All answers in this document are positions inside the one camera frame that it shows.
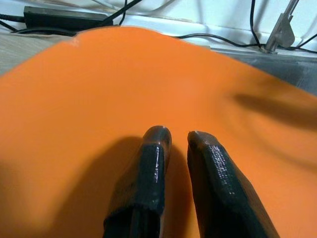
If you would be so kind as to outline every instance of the power adapter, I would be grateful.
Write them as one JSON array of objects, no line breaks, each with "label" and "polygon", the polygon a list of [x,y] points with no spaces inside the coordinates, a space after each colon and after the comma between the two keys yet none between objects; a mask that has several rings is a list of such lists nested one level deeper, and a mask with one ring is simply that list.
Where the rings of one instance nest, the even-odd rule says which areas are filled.
[{"label": "power adapter", "polygon": [[[69,31],[82,31],[100,26],[108,16],[105,14],[58,10],[42,7],[24,7],[24,20],[27,28],[55,27]],[[108,21],[104,26],[113,25]]]}]

